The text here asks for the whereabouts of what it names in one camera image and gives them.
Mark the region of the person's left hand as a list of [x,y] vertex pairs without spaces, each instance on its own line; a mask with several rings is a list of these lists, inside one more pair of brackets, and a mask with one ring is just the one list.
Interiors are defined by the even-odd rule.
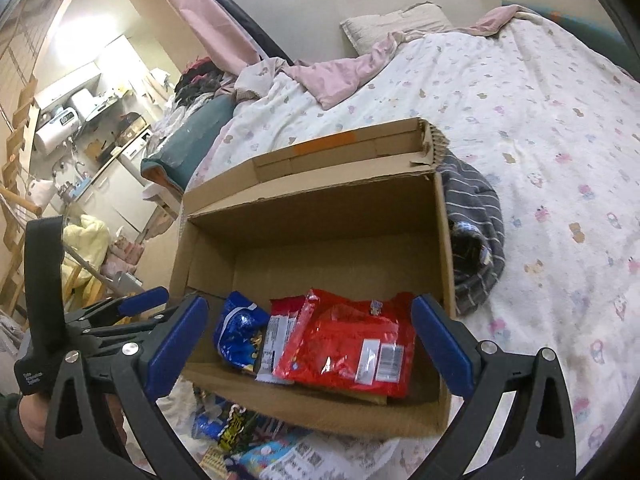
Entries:
[[[124,429],[124,415],[122,406],[116,396],[107,394],[104,396],[108,409],[110,410],[114,427],[122,440],[126,443],[127,436]],[[49,398],[42,393],[35,393],[31,396],[23,396],[18,404],[18,418],[21,425],[32,442],[43,448],[44,435],[46,434],[46,423],[49,413]]]

